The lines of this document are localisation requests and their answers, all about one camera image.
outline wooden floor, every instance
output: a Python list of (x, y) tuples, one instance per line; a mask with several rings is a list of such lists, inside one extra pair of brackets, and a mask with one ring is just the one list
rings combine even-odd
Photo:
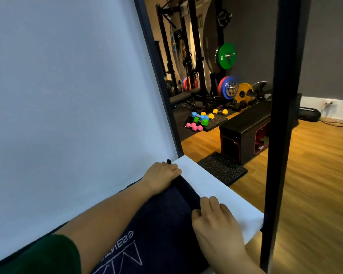
[[(182, 142), (195, 162), (218, 151), (218, 128)], [(230, 188), (262, 212), (268, 151)], [(261, 233), (247, 245), (259, 263)], [(293, 130), (270, 273), (343, 273), (343, 128), (300, 121)]]

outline squat rack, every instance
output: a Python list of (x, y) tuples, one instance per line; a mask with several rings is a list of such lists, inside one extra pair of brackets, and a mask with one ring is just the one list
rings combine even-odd
[[(155, 48), (154, 36), (152, 34), (146, 5), (144, 0), (134, 1), (140, 19), (141, 27), (144, 32), (146, 45), (150, 54), (156, 80), (158, 82), (160, 93), (163, 99), (165, 111), (167, 113), (170, 129), (173, 134), (174, 143), (178, 152), (178, 156), (181, 157), (183, 156), (183, 149), (181, 146), (176, 122), (173, 116), (172, 106), (169, 101), (169, 96), (166, 92), (161, 61)], [(198, 61), (196, 61), (197, 65), (202, 64), (203, 58), (201, 57), (196, 6), (195, 0), (188, 0), (188, 2), (193, 37), (195, 38), (196, 56), (198, 58)], [(301, 63), (306, 37), (306, 27), (309, 18), (310, 2), (311, 0), (278, 0), (272, 93), (273, 101), (271, 111), (271, 136), (268, 151), (264, 221), (263, 228), (261, 229), (263, 236), (260, 254), (260, 267), (265, 272), (268, 272), (269, 264), (273, 256), (284, 187), (284, 177), (286, 175), (292, 126), (293, 122), (297, 120), (297, 117), (295, 117), (295, 100), (300, 80)], [(218, 12), (218, 9), (222, 9), (222, 3), (219, 3), (219, 0), (217, 0), (217, 3), (215, 5), (216, 12)], [(218, 34), (220, 35), (219, 43), (220, 41), (223, 42), (224, 39), (221, 31), (219, 32), (218, 30)], [(171, 66), (171, 68), (168, 68), (168, 70), (170, 71), (172, 70), (172, 60), (170, 56), (169, 46), (167, 45), (166, 33), (165, 39), (163, 36), (164, 45), (166, 43), (165, 51), (167, 54), (169, 52), (169, 58), (168, 55), (167, 58), (168, 67), (169, 65)], [(202, 71), (199, 72), (201, 94), (202, 96), (204, 96), (204, 100), (206, 100), (207, 90), (204, 82), (202, 65), (201, 69)]]

